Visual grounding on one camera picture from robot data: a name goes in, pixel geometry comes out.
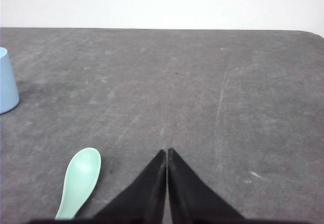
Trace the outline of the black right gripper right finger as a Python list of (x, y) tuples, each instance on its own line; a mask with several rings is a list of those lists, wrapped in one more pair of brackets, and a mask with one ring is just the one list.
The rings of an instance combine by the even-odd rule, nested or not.
[(173, 148), (168, 149), (168, 189), (173, 223), (246, 220), (207, 186)]

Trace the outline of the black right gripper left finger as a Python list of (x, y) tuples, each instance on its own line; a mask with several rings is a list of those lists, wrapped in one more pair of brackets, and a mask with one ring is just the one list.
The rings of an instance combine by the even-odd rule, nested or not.
[(160, 150), (136, 179), (94, 215), (98, 223), (162, 223), (167, 157)]

